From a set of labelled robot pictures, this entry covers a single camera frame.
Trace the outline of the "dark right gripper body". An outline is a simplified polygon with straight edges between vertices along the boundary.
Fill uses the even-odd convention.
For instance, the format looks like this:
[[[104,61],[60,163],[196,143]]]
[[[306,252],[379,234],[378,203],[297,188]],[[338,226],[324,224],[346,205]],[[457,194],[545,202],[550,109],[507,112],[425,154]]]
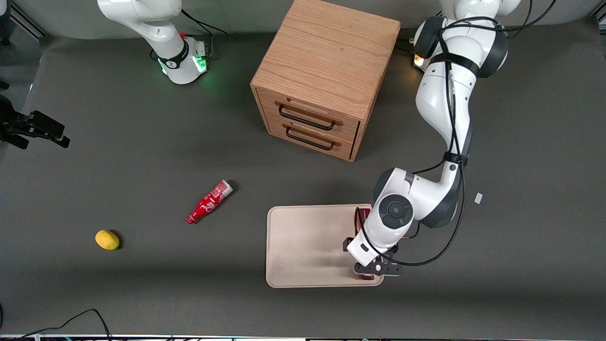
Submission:
[[[0,96],[0,128],[1,133],[17,133],[20,131],[19,118],[21,114],[14,110],[9,99]]]

